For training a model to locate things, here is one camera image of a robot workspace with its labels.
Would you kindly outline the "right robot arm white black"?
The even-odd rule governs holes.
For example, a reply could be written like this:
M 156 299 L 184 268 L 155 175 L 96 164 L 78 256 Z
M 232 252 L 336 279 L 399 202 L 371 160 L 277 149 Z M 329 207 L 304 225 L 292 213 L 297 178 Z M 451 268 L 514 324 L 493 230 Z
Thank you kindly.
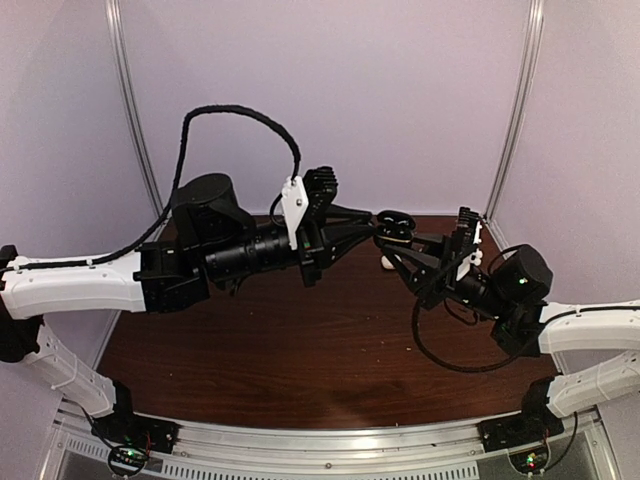
M 523 244 L 494 269 L 481 267 L 481 240 L 455 233 L 380 238 L 376 244 L 415 295 L 411 329 L 416 346 L 436 365 L 449 371 L 479 374 L 502 369 L 524 357 L 557 357 L 568 351 L 614 350 L 616 356 L 596 365 L 533 383 L 523 399 L 526 408 L 513 419 L 519 440 L 535 440 L 551 424 L 639 390 L 639 303 L 601 304 L 547 302 L 553 274 L 541 254 Z M 420 313 L 453 301 L 477 321 L 493 324 L 491 335 L 506 359 L 482 366 L 448 362 L 421 338 Z

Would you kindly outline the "white charging case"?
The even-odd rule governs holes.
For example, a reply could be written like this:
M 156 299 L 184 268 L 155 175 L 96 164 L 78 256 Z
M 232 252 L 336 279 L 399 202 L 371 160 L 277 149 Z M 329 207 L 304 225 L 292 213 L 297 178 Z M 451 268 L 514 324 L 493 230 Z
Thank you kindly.
M 395 269 L 393 263 L 386 256 L 382 256 L 381 257 L 381 266 L 383 267 L 384 270 L 394 270 Z

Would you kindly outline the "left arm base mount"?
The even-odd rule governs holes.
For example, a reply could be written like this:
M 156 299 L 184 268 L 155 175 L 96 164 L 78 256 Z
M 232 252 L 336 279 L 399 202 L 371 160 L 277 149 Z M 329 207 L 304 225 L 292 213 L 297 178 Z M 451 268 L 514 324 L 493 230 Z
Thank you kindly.
M 113 412 L 92 417 L 92 433 L 110 444 L 125 444 L 152 452 L 171 454 L 177 440 L 177 423 L 139 415 L 133 411 L 131 392 L 119 381 L 113 382 Z

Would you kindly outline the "black charging case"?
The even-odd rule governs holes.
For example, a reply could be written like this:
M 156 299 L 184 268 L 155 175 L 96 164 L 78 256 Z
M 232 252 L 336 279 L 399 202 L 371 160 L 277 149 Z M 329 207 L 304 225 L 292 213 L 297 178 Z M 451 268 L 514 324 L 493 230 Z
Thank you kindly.
M 404 212 L 384 210 L 376 216 L 374 243 L 379 248 L 384 245 L 410 247 L 416 230 L 415 219 Z

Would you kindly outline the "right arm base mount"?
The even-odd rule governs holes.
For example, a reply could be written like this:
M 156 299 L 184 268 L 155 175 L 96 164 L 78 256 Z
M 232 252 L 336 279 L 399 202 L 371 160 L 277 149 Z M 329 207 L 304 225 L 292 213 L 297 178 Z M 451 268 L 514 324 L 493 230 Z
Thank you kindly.
M 481 421 L 477 428 L 486 453 L 541 442 L 565 431 L 563 421 L 547 406 L 554 377 L 530 384 L 519 413 Z

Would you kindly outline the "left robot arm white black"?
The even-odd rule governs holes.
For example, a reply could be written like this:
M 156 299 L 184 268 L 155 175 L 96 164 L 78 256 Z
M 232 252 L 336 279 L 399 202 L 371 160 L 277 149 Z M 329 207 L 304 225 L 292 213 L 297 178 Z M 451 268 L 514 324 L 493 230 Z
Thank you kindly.
M 212 288 L 238 286 L 252 275 L 292 266 L 312 286 L 374 231 L 369 212 L 335 204 L 329 167 L 286 181 L 282 225 L 258 224 L 237 201 L 223 173 L 197 177 L 170 200 L 177 235 L 107 258 L 32 259 L 12 245 L 1 250 L 1 357 L 31 365 L 54 390 L 79 404 L 123 444 L 144 424 L 129 390 L 99 375 L 45 324 L 49 313 L 119 310 L 180 312 L 205 301 Z

